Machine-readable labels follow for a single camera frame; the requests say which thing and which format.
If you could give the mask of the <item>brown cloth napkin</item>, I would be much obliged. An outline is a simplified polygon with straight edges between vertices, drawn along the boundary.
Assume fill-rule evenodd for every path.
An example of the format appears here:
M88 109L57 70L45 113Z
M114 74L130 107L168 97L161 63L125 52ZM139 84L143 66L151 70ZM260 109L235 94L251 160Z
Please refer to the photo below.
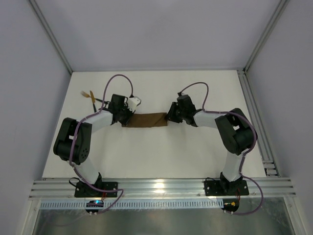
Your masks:
M152 128L164 127L168 125L165 119L166 113L150 113L150 114L134 114L127 124L122 124L122 127L127 128Z

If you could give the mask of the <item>gold knife green handle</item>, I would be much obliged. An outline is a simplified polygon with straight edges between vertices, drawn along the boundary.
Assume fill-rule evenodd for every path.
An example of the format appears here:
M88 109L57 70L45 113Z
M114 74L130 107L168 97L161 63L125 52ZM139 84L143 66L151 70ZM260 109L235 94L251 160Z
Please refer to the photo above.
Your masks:
M96 106L95 106L95 97L94 97L94 94L93 94L93 92L91 90L89 92L90 92L90 97L91 97L91 100L92 100L93 111L96 113L97 109L96 109Z

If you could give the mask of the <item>gold fork green handle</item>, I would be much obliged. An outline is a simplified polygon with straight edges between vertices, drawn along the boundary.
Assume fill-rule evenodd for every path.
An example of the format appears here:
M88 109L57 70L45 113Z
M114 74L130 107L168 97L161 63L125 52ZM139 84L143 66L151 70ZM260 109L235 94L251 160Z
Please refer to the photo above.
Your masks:
M86 98L92 98L92 96L91 96L90 94L88 94L88 93L86 93L86 92L84 92L84 91L81 91L80 94L81 94L82 96L86 97ZM97 100L97 101L99 101L99 102L102 102L102 100L101 100L101 99L98 99L98 98L94 98L94 100Z

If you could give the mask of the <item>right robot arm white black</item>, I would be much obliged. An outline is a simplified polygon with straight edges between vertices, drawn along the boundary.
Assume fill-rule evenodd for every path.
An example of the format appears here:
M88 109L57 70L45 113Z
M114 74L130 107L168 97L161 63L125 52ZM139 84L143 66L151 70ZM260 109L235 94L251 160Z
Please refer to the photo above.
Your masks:
M253 150L257 134L241 109L231 111L206 111L196 109L190 96L181 95L165 116L167 121L193 127L216 128L227 150L227 157L220 180L233 183L243 178L242 169L246 155Z

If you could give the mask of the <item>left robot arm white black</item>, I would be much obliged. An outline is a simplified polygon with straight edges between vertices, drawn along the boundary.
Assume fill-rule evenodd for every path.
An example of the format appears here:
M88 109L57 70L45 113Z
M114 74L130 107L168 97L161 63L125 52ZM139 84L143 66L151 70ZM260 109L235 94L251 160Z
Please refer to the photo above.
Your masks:
M140 104L141 99L137 96L113 94L102 108L81 121L65 118L54 143L53 153L68 162L81 181L95 185L100 181L101 174L89 159L92 134L117 122L128 124Z

